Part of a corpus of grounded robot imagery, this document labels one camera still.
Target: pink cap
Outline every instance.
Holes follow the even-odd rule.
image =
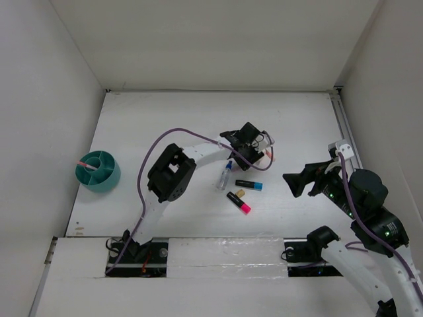
[[[247,214],[251,211],[251,207],[244,203],[244,205],[241,206],[241,210]]]

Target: white wall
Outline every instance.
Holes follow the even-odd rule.
[[[378,0],[52,0],[104,88],[326,90]]]
[[[48,0],[0,1],[0,315],[27,316],[104,94]]]
[[[364,166],[389,189],[423,269],[423,1],[386,0],[342,90]]]

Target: teal cup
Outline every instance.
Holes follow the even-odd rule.
[[[119,182],[120,168],[110,153],[94,151],[80,160],[91,165],[96,170],[77,165],[75,175],[78,181],[87,189],[95,193],[105,193],[112,190]]]

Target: clear plastic bottle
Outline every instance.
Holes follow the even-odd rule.
[[[232,170],[232,161],[230,160],[227,164],[225,169],[222,172],[222,175],[220,176],[220,180],[217,183],[216,188],[219,190],[225,190],[227,181],[229,180],[229,176],[231,175]]]

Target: blue cap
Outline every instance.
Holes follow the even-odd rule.
[[[254,183],[254,189],[255,190],[262,190],[263,189],[263,183]]]

